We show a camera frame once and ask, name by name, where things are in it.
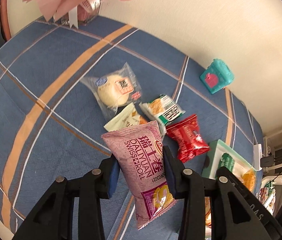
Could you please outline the red snack packet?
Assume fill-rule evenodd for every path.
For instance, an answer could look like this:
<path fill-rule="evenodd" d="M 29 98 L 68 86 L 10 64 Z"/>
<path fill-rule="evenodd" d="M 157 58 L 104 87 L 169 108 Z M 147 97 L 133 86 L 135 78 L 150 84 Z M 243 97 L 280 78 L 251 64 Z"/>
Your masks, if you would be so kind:
<path fill-rule="evenodd" d="M 167 126 L 166 135 L 178 143 L 177 158 L 182 163 L 186 163 L 194 157 L 207 153 L 210 150 L 209 145 L 203 140 L 200 134 L 200 126 L 196 114 Z"/>

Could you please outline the pink swiss roll snack packet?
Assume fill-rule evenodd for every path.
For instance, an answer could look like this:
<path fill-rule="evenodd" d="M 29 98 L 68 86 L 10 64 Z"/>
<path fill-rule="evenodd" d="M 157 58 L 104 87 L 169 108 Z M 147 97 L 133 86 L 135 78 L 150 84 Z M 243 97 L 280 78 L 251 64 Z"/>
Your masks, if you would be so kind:
<path fill-rule="evenodd" d="M 140 230 L 176 203 L 165 178 L 158 124 L 151 121 L 107 132 L 101 137 L 117 159 L 134 196 Z"/>

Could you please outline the green white snack packet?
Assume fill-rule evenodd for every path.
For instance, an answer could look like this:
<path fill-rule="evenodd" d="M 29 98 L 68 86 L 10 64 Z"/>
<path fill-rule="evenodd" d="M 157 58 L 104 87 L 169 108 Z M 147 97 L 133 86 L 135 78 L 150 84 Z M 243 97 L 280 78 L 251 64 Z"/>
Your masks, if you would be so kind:
<path fill-rule="evenodd" d="M 161 136 L 166 134 L 167 125 L 185 113 L 168 95 L 161 95 L 151 102 L 141 102 L 139 107 L 151 121 L 157 121 Z"/>

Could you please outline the cream snack packet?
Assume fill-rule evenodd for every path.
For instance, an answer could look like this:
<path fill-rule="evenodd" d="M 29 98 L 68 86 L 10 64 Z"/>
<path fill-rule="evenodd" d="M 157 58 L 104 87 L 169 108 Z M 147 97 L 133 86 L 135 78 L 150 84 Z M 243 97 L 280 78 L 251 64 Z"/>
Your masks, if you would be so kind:
<path fill-rule="evenodd" d="M 112 132 L 125 127 L 146 123 L 148 123 L 148 121 L 137 112 L 134 103 L 130 103 L 119 114 L 106 123 L 104 129 L 108 132 Z"/>

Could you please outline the round bun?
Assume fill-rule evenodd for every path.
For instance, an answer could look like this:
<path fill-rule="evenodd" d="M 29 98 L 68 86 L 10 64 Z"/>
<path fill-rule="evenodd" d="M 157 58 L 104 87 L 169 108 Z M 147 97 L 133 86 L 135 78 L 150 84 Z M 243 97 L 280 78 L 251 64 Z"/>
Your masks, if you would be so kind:
<path fill-rule="evenodd" d="M 142 87 L 128 63 L 101 77 L 84 76 L 80 82 L 93 93 L 104 118 L 109 121 L 120 107 L 139 102 Z"/>

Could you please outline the orange swiss roll packet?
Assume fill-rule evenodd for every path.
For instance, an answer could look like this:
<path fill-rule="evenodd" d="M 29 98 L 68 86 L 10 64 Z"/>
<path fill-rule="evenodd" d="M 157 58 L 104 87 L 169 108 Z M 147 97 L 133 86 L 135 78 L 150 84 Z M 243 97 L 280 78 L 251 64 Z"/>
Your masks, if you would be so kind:
<path fill-rule="evenodd" d="M 212 216 L 211 216 L 211 207 L 210 207 L 210 198 L 205 197 L 205 224 L 207 227 L 212 226 Z"/>

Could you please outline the orange yellow cake packet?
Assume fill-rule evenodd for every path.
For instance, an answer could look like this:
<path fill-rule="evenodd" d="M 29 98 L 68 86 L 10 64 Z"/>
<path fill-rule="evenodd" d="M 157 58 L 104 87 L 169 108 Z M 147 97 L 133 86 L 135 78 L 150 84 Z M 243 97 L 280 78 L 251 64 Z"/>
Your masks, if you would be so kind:
<path fill-rule="evenodd" d="M 242 183 L 244 184 L 244 186 L 250 192 L 253 192 L 254 187 L 255 187 L 255 181 L 256 181 L 256 176 L 255 176 L 255 172 L 253 171 L 253 169 L 250 169 L 249 171 L 245 172 L 241 176 L 241 178 L 242 178 Z"/>

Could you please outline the green rimmed white tray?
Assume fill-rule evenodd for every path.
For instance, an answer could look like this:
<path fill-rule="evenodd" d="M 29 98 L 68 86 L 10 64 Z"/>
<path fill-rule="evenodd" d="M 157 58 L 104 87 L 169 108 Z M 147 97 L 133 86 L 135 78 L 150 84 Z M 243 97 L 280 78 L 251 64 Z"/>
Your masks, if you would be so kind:
<path fill-rule="evenodd" d="M 209 144 L 210 150 L 207 153 L 206 160 L 204 162 L 203 170 L 201 175 L 205 178 L 209 179 L 216 179 L 216 171 L 218 170 L 218 163 L 221 159 L 221 156 L 224 153 L 230 154 L 233 159 L 235 160 L 234 169 L 232 171 L 232 174 L 236 176 L 236 178 L 242 182 L 241 176 L 249 171 L 250 169 L 253 169 L 256 176 L 256 170 L 255 168 L 247 162 L 244 157 L 239 155 L 236 151 L 234 151 L 231 147 L 229 147 L 225 142 L 222 140 L 216 140 Z"/>

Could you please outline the dark green snack packet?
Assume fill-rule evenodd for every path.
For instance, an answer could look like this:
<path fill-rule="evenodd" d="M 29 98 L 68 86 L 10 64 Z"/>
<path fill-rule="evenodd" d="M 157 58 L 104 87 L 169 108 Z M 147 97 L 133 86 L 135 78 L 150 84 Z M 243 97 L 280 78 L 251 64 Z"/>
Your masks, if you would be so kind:
<path fill-rule="evenodd" d="M 233 159 L 233 157 L 228 153 L 224 153 L 218 163 L 218 168 L 226 167 L 230 172 L 232 172 L 234 169 L 234 165 L 235 160 Z"/>

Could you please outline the black charger adapter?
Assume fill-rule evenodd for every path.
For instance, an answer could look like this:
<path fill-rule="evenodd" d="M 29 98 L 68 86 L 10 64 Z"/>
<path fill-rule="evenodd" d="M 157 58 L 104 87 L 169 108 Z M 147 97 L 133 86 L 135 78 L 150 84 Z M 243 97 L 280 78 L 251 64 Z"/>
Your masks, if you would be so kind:
<path fill-rule="evenodd" d="M 271 167 L 274 166 L 275 164 L 275 157 L 273 155 L 262 157 L 260 159 L 260 167 Z"/>

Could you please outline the white power strip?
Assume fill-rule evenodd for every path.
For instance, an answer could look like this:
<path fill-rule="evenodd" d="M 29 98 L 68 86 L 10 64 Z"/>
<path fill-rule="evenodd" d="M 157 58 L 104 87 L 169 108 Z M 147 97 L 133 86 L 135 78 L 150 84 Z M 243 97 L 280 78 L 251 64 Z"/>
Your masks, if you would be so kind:
<path fill-rule="evenodd" d="M 262 170 L 261 167 L 261 158 L 262 155 L 262 145 L 261 144 L 255 144 L 253 146 L 253 167 L 256 171 Z"/>

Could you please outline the blue plaid tablecloth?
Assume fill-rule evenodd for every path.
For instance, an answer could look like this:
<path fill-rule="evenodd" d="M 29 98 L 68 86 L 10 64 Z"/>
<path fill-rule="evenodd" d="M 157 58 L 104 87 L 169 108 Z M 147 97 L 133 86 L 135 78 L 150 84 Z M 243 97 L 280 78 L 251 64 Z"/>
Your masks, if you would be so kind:
<path fill-rule="evenodd" d="M 124 64 L 142 101 L 170 96 L 186 116 L 197 115 L 205 141 L 220 139 L 253 161 L 259 123 L 228 89 L 210 94 L 203 68 L 187 55 L 105 17 L 79 29 L 38 19 L 0 48 L 0 225 L 8 237 L 57 176 L 81 177 L 108 157 L 106 120 L 80 79 Z"/>

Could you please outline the teal toy box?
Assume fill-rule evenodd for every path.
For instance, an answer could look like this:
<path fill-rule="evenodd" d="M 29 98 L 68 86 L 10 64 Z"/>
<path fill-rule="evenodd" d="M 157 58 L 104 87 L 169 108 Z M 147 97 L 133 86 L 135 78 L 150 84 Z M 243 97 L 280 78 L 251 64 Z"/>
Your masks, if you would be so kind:
<path fill-rule="evenodd" d="M 200 80 L 210 94 L 215 94 L 234 81 L 234 74 L 220 59 L 213 59 L 210 66 L 200 75 Z"/>

